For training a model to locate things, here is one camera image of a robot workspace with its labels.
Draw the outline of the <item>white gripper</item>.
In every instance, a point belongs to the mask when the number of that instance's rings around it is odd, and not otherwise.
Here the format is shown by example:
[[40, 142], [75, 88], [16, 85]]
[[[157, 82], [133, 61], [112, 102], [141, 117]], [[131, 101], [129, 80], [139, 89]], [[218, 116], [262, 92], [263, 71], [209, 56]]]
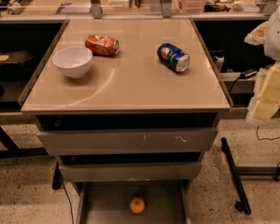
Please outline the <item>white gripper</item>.
[[254, 96], [247, 109], [246, 121], [260, 126], [270, 120], [280, 108], [280, 6], [265, 21], [246, 35], [245, 42], [258, 46], [264, 44], [264, 53], [276, 62], [269, 69], [257, 73]]

